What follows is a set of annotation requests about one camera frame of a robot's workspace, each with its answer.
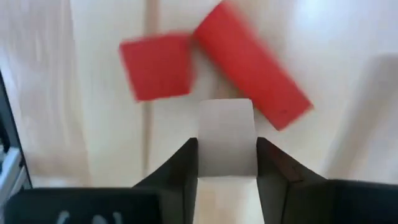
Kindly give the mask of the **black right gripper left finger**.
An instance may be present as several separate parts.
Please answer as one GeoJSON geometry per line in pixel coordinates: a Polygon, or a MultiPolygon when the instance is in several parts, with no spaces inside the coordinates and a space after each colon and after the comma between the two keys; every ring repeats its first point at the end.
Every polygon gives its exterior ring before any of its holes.
{"type": "Polygon", "coordinates": [[[12,196],[4,224],[193,224],[198,141],[133,187],[36,188],[12,196]]]}

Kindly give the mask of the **small red wooden block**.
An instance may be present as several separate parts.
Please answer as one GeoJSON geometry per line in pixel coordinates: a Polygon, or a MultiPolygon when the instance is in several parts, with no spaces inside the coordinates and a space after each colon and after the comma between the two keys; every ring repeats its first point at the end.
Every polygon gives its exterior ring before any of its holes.
{"type": "Polygon", "coordinates": [[[124,40],[121,62],[136,101],[187,95],[195,73],[187,33],[169,33],[124,40]]]}

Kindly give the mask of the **small tan wooden block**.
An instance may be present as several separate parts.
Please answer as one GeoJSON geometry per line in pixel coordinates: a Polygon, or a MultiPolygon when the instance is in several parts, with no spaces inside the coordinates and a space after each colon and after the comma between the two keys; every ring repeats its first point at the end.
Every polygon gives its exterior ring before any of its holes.
{"type": "Polygon", "coordinates": [[[256,176],[256,142],[251,100],[215,99],[200,103],[200,177],[256,176]]]}

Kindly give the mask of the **long red wooden block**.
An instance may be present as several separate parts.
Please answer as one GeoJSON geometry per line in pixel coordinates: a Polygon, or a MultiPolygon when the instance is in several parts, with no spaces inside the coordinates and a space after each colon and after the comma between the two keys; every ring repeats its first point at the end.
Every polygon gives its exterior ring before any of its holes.
{"type": "Polygon", "coordinates": [[[228,1],[221,1],[193,33],[209,59],[277,130],[313,108],[305,93],[228,1]]]}

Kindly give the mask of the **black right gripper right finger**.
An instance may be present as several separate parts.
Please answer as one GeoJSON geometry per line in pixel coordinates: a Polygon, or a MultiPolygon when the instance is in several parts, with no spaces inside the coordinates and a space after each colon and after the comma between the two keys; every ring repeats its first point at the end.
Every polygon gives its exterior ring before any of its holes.
{"type": "Polygon", "coordinates": [[[324,178],[258,138],[265,224],[398,224],[398,185],[324,178]]]}

